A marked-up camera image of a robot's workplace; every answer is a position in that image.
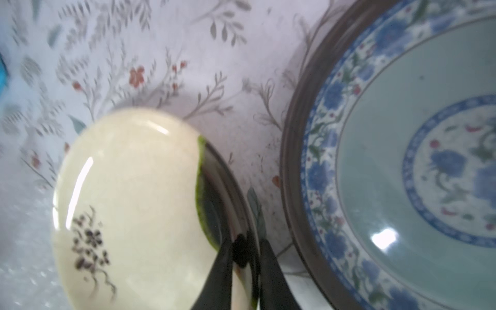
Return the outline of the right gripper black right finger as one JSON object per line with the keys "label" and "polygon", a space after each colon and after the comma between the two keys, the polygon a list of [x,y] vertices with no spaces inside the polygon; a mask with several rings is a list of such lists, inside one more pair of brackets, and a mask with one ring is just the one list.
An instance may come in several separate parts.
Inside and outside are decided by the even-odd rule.
{"label": "right gripper black right finger", "polygon": [[301,310],[266,239],[260,240],[260,279],[261,310]]}

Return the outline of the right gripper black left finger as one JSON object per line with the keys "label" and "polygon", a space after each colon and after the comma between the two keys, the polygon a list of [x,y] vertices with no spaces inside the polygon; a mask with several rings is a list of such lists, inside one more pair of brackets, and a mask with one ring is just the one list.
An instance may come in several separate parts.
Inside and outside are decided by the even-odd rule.
{"label": "right gripper black left finger", "polygon": [[215,258],[205,285],[192,310],[230,310],[233,280],[233,243],[225,239]]}

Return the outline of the cream plate with black flowers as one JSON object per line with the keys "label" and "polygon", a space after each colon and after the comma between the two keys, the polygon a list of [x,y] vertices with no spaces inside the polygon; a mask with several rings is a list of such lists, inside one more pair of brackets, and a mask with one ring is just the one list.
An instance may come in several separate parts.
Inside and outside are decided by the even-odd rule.
{"label": "cream plate with black flowers", "polygon": [[256,309],[257,231],[216,149],[169,114],[127,108],[63,160],[52,242],[74,309],[191,309],[230,241],[230,309]]}

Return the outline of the clear bubble wrap sheet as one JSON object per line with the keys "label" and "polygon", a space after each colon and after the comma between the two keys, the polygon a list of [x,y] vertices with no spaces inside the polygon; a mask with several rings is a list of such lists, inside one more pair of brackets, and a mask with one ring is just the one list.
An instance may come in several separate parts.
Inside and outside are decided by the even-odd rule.
{"label": "clear bubble wrap sheet", "polygon": [[51,248],[52,190],[24,165],[1,169],[1,309],[70,309]]}

